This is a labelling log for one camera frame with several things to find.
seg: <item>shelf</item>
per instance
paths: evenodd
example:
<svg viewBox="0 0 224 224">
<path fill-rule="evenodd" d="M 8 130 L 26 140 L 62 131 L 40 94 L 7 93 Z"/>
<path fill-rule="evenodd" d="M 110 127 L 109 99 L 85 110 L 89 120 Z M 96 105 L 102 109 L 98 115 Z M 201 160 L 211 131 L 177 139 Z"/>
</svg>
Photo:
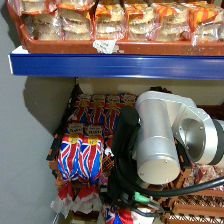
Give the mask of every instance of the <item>shelf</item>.
<svg viewBox="0 0 224 224">
<path fill-rule="evenodd" d="M 19 76 L 224 80 L 224 56 L 29 54 L 20 46 L 9 61 Z"/>
</svg>

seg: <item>plastic packaging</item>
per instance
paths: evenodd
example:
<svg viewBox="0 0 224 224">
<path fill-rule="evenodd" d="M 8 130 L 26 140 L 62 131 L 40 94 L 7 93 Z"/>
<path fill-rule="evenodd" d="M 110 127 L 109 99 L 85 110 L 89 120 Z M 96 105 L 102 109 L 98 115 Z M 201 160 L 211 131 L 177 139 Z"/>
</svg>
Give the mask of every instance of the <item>plastic packaging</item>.
<svg viewBox="0 0 224 224">
<path fill-rule="evenodd" d="M 92 95 L 89 105 L 90 122 L 104 125 L 105 95 Z"/>
<path fill-rule="evenodd" d="M 119 95 L 106 95 L 106 104 L 105 104 L 105 136 L 113 135 L 117 120 L 120 114 L 122 104 L 120 101 Z"/>
<path fill-rule="evenodd" d="M 137 96 L 135 94 L 130 94 L 130 93 L 120 94 L 121 107 L 124 107 L 124 106 L 135 107 L 136 99 L 137 99 Z"/>
<path fill-rule="evenodd" d="M 90 103 L 91 96 L 87 94 L 79 94 L 77 96 L 73 113 L 68 118 L 68 122 L 74 123 L 83 123 L 87 124 L 90 123 L 89 119 L 89 103 Z"/>
<path fill-rule="evenodd" d="M 8 3 L 18 16 L 50 13 L 56 9 L 55 0 L 9 0 Z"/>
<path fill-rule="evenodd" d="M 67 217 L 73 206 L 72 181 L 78 180 L 78 158 L 83 141 L 83 133 L 76 131 L 65 134 L 62 138 L 58 155 L 58 169 L 62 174 L 65 185 L 60 189 L 58 196 L 51 203 L 51 208 L 57 213 Z"/>
<path fill-rule="evenodd" d="M 92 23 L 89 11 L 59 10 L 64 40 L 91 40 Z"/>
<path fill-rule="evenodd" d="M 71 208 L 74 212 L 81 211 L 88 214 L 101 209 L 96 185 L 102 169 L 102 133 L 102 127 L 88 126 L 82 141 L 78 157 L 78 180 L 83 183 L 83 187 Z"/>
<path fill-rule="evenodd" d="M 198 42 L 222 39 L 220 29 L 224 22 L 224 10 L 206 1 L 182 3 L 189 8 L 189 24 L 192 32 L 192 45 Z"/>
<path fill-rule="evenodd" d="M 125 37 L 126 20 L 119 0 L 100 0 L 95 12 L 95 39 Z"/>
<path fill-rule="evenodd" d="M 153 3 L 156 14 L 154 33 L 151 39 L 156 41 L 178 41 L 190 39 L 188 8 L 176 2 Z"/>
<path fill-rule="evenodd" d="M 26 29 L 35 40 L 62 40 L 61 21 L 57 11 L 30 15 L 25 19 Z"/>
<path fill-rule="evenodd" d="M 95 0 L 56 0 L 56 3 L 58 8 L 86 11 L 95 4 Z"/>
<path fill-rule="evenodd" d="M 154 27 L 153 8 L 148 7 L 144 0 L 124 1 L 128 40 L 146 41 Z"/>
</svg>

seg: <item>white label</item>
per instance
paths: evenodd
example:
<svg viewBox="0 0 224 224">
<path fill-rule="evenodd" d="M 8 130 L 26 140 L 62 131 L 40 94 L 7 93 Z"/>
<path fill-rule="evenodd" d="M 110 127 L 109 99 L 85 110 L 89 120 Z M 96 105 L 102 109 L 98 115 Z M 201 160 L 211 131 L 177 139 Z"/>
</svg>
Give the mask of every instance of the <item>white label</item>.
<svg viewBox="0 0 224 224">
<path fill-rule="evenodd" d="M 105 101 L 105 96 L 104 95 L 93 95 L 93 101 Z"/>
<path fill-rule="evenodd" d="M 112 54 L 116 40 L 95 40 L 93 47 L 97 49 L 99 53 Z"/>
<path fill-rule="evenodd" d="M 102 128 L 100 126 L 89 126 L 87 128 L 87 135 L 89 136 L 102 135 Z"/>
<path fill-rule="evenodd" d="M 79 124 L 79 123 L 69 124 L 67 130 L 69 134 L 83 133 L 83 124 Z"/>
<path fill-rule="evenodd" d="M 120 96 L 109 95 L 107 97 L 108 102 L 120 103 Z"/>
<path fill-rule="evenodd" d="M 125 103 L 135 103 L 134 95 L 126 95 L 125 94 L 123 100 Z"/>
</svg>

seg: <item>silver cylinder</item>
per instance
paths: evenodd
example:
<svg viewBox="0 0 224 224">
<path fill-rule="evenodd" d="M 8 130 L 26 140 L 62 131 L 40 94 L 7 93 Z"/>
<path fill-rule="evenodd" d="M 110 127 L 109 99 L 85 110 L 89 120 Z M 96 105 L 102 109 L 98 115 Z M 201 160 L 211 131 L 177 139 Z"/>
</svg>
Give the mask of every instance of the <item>silver cylinder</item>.
<svg viewBox="0 0 224 224">
<path fill-rule="evenodd" d="M 136 109 L 141 119 L 135 143 L 139 177 L 150 184 L 173 181 L 180 165 L 165 103 L 141 98 Z"/>
</svg>

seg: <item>union jack flag print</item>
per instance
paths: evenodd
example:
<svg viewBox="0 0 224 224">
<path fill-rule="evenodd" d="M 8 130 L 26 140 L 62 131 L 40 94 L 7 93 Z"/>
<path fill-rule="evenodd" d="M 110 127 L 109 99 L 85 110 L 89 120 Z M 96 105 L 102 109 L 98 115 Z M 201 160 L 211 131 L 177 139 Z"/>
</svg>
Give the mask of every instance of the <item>union jack flag print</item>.
<svg viewBox="0 0 224 224">
<path fill-rule="evenodd" d="M 74 112 L 68 118 L 69 122 L 75 123 L 90 123 L 89 119 L 89 103 L 90 103 L 91 96 L 87 94 L 80 94 L 77 96 L 75 105 L 74 105 Z"/>
<path fill-rule="evenodd" d="M 106 105 L 105 105 L 105 135 L 113 135 L 117 119 L 120 114 L 122 104 L 120 102 L 120 96 L 118 95 L 107 95 L 106 96 Z"/>
<path fill-rule="evenodd" d="M 104 125 L 105 95 L 93 95 L 89 104 L 90 122 Z"/>
<path fill-rule="evenodd" d="M 78 155 L 82 134 L 64 135 L 58 155 L 58 169 L 64 181 L 78 179 Z"/>
<path fill-rule="evenodd" d="M 84 137 L 80 153 L 78 179 L 82 183 L 94 185 L 97 183 L 100 169 L 100 154 L 102 141 L 95 138 Z"/>
</svg>

